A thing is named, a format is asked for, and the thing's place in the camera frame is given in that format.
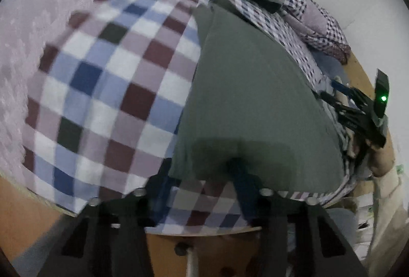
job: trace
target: black device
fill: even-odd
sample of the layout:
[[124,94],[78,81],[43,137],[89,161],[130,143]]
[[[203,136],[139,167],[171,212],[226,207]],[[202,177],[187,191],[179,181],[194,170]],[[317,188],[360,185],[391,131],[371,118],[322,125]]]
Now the black device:
[[357,167],[362,163],[369,149],[365,143],[366,139],[381,148],[385,146],[388,133],[388,117],[385,114],[385,109],[389,99],[389,79],[384,72],[378,69],[373,100],[361,90],[349,88],[335,80],[332,80],[331,85],[356,105],[356,108],[348,107],[327,92],[319,94],[323,101],[334,107],[338,114],[339,123],[364,139],[355,159],[355,166]]
[[[171,159],[145,188],[123,199],[92,199],[54,245],[38,277],[153,277],[144,227],[162,217]],[[284,277],[287,223],[296,226],[296,277],[367,277],[353,249],[320,205],[280,197],[260,186],[242,160],[227,166],[246,220],[261,227],[258,277]]]

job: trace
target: human hand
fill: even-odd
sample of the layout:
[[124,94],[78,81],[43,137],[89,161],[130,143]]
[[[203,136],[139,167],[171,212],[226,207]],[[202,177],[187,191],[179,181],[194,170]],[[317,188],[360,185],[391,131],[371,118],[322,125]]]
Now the human hand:
[[395,157],[390,153],[390,149],[387,149],[388,145],[383,148],[377,146],[371,146],[368,154],[368,167],[372,171],[373,176],[379,178],[387,174],[395,165]]
[[363,141],[362,138],[355,135],[353,144],[353,153],[355,156],[359,153],[359,147],[362,144],[369,146],[368,167],[372,171],[373,176],[377,178],[383,177],[393,168],[395,165],[395,155],[393,153],[392,140],[389,134],[383,148],[373,145],[369,140]]

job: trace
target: checkered pillow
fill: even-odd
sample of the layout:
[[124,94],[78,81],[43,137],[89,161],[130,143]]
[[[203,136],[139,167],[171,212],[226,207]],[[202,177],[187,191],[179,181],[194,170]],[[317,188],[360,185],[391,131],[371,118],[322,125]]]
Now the checkered pillow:
[[[302,41],[335,57],[342,64],[347,63],[351,48],[337,20],[327,10],[312,0],[280,0],[280,3],[282,4],[280,15],[290,23]],[[322,15],[322,19],[326,21],[324,31],[311,29],[305,18],[306,11],[312,12],[317,9],[317,15]]]
[[[29,82],[26,186],[79,212],[91,197],[121,197],[171,157],[200,57],[191,8],[210,0],[95,0],[72,14],[44,49]],[[285,47],[312,86],[322,78],[306,46],[278,15],[230,0]],[[247,227],[231,183],[173,180],[149,232],[217,234]],[[323,193],[281,193],[325,199]]]

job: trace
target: plaid blanket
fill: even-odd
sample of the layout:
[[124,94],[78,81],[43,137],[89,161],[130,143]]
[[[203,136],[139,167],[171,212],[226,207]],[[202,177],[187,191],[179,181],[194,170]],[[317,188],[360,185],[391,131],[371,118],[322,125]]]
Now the plaid blanket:
[[279,12],[302,41],[346,64],[351,47],[337,20],[313,0],[279,0]]
[[[25,185],[78,213],[143,186],[171,157],[200,57],[191,8],[210,0],[95,0],[47,45],[29,82]],[[230,0],[275,38],[313,87],[323,79],[306,45],[278,15]],[[327,201],[333,194],[281,193]],[[167,213],[149,232],[217,234],[247,227],[231,183],[175,180]]]

